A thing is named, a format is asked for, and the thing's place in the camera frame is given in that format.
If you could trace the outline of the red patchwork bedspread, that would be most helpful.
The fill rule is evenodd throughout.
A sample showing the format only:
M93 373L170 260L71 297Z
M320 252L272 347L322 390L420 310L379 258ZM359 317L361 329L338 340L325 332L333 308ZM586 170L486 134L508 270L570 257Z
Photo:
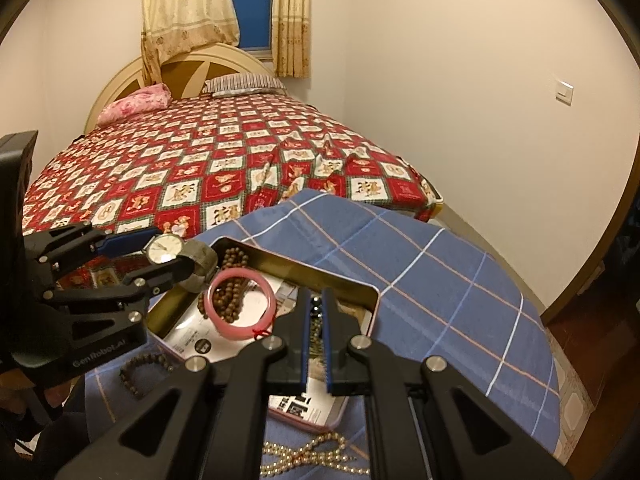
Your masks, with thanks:
M23 230L88 221L194 237L303 188L426 221L427 178L314 107L282 94L197 96L93 129L29 187Z

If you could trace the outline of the beige left curtain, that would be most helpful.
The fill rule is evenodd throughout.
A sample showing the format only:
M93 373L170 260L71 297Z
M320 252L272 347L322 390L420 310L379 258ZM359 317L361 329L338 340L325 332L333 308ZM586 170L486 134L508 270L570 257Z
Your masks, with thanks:
M232 0L142 0L142 75L147 84L159 84L163 64L179 54L239 43Z

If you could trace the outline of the pink jade bangle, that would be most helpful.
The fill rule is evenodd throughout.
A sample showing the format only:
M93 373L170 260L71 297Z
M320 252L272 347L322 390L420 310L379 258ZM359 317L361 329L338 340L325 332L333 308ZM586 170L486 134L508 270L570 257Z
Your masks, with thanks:
M240 288L231 292L227 307L230 315L222 315L215 292L228 282L240 280ZM277 313L277 299L271 284L259 272L247 268L232 268L216 274L204 294L204 308L221 337L229 340L249 340L270 335Z

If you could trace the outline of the silver wrist watch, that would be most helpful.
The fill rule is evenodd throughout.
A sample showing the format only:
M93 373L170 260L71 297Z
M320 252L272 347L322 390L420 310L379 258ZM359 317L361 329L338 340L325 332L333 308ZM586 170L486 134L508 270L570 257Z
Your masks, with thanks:
M143 252L150 263L180 263L183 278L178 278L177 284L192 294L199 294L206 289L218 264L218 256L213 248L199 240L183 240L176 234L153 237L146 243Z

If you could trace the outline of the striped pillow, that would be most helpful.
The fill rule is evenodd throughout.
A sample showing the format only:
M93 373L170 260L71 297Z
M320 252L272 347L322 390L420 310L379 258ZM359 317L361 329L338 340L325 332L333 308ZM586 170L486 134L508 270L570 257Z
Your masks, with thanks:
M267 74L236 73L207 79L202 92L225 98L257 93L286 94L286 88L278 78Z

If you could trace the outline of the beige right curtain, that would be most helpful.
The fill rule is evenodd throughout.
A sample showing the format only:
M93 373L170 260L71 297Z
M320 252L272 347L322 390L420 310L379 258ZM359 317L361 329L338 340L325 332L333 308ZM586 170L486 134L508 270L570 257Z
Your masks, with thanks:
M278 77L309 77L310 2L272 0L271 52Z

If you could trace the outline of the blue plaid tablecloth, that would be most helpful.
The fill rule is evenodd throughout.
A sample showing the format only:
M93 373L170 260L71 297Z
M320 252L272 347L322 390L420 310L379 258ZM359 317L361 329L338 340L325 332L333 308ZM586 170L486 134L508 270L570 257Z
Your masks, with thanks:
M202 234L228 236L376 287L377 340L398 356L438 354L553 451L558 378L536 308L487 252L398 212L303 190Z

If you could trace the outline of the pink floral pillow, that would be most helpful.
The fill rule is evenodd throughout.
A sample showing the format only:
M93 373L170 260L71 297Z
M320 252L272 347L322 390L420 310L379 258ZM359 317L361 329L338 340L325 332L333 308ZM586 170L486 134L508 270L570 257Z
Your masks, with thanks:
M171 101L172 94L166 84L152 84L108 104L96 118L96 125L105 127L146 112L166 110Z

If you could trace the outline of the brown wooden bead mala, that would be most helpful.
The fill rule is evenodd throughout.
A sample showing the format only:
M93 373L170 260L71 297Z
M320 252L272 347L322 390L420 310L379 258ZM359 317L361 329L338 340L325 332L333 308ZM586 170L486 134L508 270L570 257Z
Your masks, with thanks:
M221 270L244 269L248 266L248 260L250 258L241 248L227 248L224 251ZM246 278L228 278L214 289L214 311L224 322L231 324L239 319L246 286Z

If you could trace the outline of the pink metal tin box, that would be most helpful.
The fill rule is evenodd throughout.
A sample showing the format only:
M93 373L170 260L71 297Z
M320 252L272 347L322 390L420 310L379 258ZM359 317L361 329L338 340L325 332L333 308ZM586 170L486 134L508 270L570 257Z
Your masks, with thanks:
M224 236L212 244L221 260L233 249L245 255L246 266L262 276L276 298L276 315L290 313L296 305L298 290L305 287L314 301L319 301L323 289L333 290L334 298L343 312L356 318L363 335L372 334L378 315L380 291L373 285L346 278L341 274L310 266L267 249ZM247 339L232 340L222 336L206 316L198 295L179 287L165 292L150 307L149 330L160 338L179 359L201 354L217 362L236 356L249 344ZM345 413L348 400L326 392L326 372L322 352L321 308L312 308L310 350L306 392L300 396L273 396L269 399L271 414L299 428L323 432L335 428Z

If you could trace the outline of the white wall switch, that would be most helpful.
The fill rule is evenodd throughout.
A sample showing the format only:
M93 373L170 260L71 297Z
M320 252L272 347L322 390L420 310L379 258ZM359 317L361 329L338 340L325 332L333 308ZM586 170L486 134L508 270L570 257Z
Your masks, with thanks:
M555 85L555 99L567 106L573 103L575 88L566 81L558 80Z

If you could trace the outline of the beige curtain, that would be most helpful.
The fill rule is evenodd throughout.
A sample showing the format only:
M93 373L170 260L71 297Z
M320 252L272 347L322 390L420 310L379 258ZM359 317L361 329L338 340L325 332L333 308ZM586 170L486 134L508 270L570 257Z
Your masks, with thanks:
M142 75L147 84L159 84L163 64L179 54L239 43L232 0L142 0Z
M278 77L309 77L310 2L272 0L271 52Z

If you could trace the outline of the window with blue glass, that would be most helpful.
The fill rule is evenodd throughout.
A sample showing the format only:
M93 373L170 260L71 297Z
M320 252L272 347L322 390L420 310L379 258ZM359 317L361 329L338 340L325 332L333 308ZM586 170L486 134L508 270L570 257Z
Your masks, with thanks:
M239 48L262 62L272 61L272 0L232 0L240 28Z

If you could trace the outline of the cream wooden headboard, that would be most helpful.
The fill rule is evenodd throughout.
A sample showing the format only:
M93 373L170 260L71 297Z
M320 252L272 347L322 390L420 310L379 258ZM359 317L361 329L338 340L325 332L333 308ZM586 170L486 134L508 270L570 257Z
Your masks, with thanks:
M101 91L88 115L84 133L96 126L104 107L142 88L142 58L122 68ZM206 79L231 73L255 73L273 76L272 64L262 62L250 52L228 44L212 44L175 56L160 68L163 82L175 99L198 96Z

